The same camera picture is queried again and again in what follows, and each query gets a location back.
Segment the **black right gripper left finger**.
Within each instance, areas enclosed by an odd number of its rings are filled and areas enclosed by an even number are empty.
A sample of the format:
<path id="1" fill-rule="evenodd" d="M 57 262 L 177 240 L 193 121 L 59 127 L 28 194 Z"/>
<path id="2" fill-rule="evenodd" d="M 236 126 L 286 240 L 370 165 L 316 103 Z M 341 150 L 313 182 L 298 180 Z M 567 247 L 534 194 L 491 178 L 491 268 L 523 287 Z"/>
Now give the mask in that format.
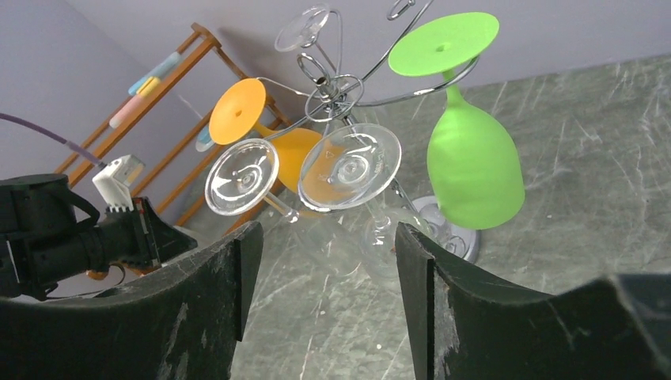
<path id="1" fill-rule="evenodd" d="M 228 379 L 263 252 L 247 222 L 94 298 L 1 303 L 4 379 Z"/>

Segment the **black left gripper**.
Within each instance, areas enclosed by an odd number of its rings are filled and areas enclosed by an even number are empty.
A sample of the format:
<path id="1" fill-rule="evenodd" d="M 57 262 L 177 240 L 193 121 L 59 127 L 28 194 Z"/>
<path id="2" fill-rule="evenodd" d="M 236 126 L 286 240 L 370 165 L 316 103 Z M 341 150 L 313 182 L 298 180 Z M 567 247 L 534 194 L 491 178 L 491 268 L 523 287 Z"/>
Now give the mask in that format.
<path id="1" fill-rule="evenodd" d="M 108 210 L 105 219 L 80 233 L 86 269 L 104 272 L 113 263 L 149 270 L 197 247 L 197 241 L 165 222 L 145 196 L 132 207 Z"/>

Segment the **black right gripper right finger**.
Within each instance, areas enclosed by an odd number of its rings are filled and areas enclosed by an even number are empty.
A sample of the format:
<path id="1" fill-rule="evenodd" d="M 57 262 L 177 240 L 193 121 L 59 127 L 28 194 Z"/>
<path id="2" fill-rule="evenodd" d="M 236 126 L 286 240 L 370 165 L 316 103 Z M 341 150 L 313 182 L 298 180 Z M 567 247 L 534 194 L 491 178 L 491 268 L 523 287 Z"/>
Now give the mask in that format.
<path id="1" fill-rule="evenodd" d="M 406 223 L 396 261 L 417 379 L 667 379 L 670 277 L 605 275 L 551 295 Z"/>

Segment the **clear wine glass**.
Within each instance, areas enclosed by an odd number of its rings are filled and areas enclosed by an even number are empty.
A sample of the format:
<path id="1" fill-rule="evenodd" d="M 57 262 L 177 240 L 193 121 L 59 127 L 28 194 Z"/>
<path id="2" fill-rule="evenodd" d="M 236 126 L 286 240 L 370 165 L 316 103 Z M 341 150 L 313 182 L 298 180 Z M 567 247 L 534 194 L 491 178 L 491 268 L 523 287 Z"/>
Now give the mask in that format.
<path id="1" fill-rule="evenodd" d="M 339 25 L 342 25 L 339 11 L 337 9 L 332 9 L 329 4 L 323 2 L 311 6 L 296 17 L 293 17 L 290 22 L 280 30 L 275 38 L 275 50 L 279 52 L 288 52 L 298 48 L 316 46 L 323 57 L 326 58 L 334 72 L 338 74 L 340 71 L 342 54 L 339 53 L 339 62 L 335 65 L 318 43 L 320 31 L 327 24 L 331 14 L 336 15 Z"/>
<path id="2" fill-rule="evenodd" d="M 273 207 L 288 223 L 305 255 L 331 276 L 347 277 L 361 264 L 361 249 L 333 217 L 290 207 L 271 193 L 279 177 L 278 151 L 265 139 L 247 139 L 227 149 L 207 175 L 204 197 L 216 214 L 237 216 L 260 203 Z"/>
<path id="3" fill-rule="evenodd" d="M 369 275 L 391 280 L 398 275 L 395 236 L 399 223 L 431 235 L 419 212 L 384 207 L 377 197 L 400 168 L 402 148 L 388 128 L 356 123 L 323 137 L 307 154 L 299 175 L 298 195 L 316 211 L 342 211 L 365 206 L 371 217 L 362 232 L 363 263 Z"/>

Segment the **orange plastic wine glass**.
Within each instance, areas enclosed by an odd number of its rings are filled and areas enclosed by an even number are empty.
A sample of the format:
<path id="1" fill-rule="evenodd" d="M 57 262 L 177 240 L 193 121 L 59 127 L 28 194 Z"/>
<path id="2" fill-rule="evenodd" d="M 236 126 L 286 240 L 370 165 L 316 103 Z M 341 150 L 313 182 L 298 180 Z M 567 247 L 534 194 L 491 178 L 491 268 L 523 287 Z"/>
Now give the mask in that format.
<path id="1" fill-rule="evenodd" d="M 279 155 L 279 180 L 293 193 L 298 192 L 301 166 L 321 134 L 302 127 L 277 136 L 278 132 L 260 123 L 267 92 L 256 78 L 246 78 L 232 85 L 220 97 L 210 115 L 209 133 L 218 145 L 229 145 L 243 139 L 250 131 L 269 138 Z"/>

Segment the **green plastic wine glass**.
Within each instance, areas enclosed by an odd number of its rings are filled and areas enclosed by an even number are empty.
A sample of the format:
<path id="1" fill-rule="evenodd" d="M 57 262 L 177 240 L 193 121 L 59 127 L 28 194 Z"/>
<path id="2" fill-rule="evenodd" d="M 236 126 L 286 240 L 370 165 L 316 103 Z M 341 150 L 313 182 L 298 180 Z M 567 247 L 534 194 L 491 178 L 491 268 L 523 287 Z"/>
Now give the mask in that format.
<path id="1" fill-rule="evenodd" d="M 490 13 L 455 13 L 408 33 L 388 60 L 396 74 L 441 74 L 446 82 L 446 108 L 430 136 L 426 167 L 439 211 L 472 230 L 508 222 L 525 201 L 513 139 L 496 118 L 468 103 L 457 85 L 498 33 L 499 20 Z"/>

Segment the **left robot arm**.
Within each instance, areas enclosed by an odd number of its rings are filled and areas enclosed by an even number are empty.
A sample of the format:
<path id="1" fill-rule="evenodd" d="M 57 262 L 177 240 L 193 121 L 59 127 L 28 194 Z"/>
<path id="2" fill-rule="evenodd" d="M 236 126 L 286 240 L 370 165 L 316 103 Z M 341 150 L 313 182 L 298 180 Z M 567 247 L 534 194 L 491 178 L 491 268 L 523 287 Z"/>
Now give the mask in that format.
<path id="1" fill-rule="evenodd" d="M 197 241 L 164 222 L 146 197 L 102 215 L 48 173 L 1 182 L 1 296 L 47 299 L 59 281 L 113 264 L 157 268 L 196 248 Z"/>

